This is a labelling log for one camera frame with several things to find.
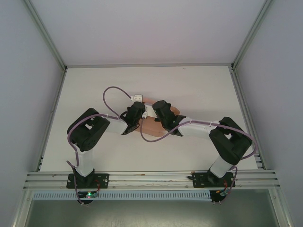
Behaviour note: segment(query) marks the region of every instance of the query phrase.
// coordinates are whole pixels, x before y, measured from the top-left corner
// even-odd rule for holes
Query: white panel
[[[20,0],[0,3],[0,226],[38,154],[61,70]]]
[[[302,11],[302,0],[276,0],[239,67],[267,168],[276,170],[295,226],[303,223]]]
[[[66,65],[231,63],[264,0],[32,0]]]
[[[212,121],[229,116],[245,130],[228,67],[68,69],[41,171],[71,171],[66,160],[75,163],[75,154],[66,130],[90,107],[111,114],[102,93],[112,85],[130,95],[165,99],[194,119]],[[106,100],[118,113],[132,104],[115,89],[108,91]],[[168,136],[148,143],[136,131],[128,135],[104,133],[94,147],[94,167],[96,171],[207,170],[218,156],[209,138]],[[254,157],[238,166],[257,169]]]

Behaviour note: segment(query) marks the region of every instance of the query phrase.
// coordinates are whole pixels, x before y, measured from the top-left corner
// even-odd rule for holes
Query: metal extrusion rail
[[[217,190],[221,188],[194,188],[187,176],[194,171],[167,172],[106,172],[109,174],[108,188],[103,191],[127,190]],[[74,191],[67,189],[70,172],[31,172],[27,174],[24,191]],[[239,170],[235,190],[279,189],[273,170]]]

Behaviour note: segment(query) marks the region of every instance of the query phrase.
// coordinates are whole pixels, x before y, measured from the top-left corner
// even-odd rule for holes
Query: white table surface
[[[68,127],[88,108],[113,115],[102,94],[118,86],[130,95],[165,100],[193,119],[215,121],[229,116],[246,131],[238,99],[226,66],[136,67],[68,69],[46,146],[41,171],[71,171],[75,154],[67,142]],[[121,91],[108,90],[107,103],[119,114],[132,102]],[[207,170],[218,152],[205,138],[168,136],[148,143],[139,132],[104,133],[94,148],[95,171]],[[252,156],[241,161],[241,170],[257,169]]]

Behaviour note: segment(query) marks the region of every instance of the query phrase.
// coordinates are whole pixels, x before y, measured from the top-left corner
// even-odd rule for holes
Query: gray wall
[[[303,223],[302,12],[302,0],[277,0],[238,68],[265,160],[296,226]]]
[[[20,0],[0,1],[0,225],[33,171],[60,69]]]

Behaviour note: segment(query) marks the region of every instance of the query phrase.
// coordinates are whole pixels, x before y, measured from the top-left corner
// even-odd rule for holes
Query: white wall
[[[0,2],[0,226],[33,171],[60,69],[20,0]]]
[[[66,65],[231,63],[264,0],[32,0]]]
[[[303,223],[302,12],[302,0],[276,0],[239,67],[265,159],[296,226]]]

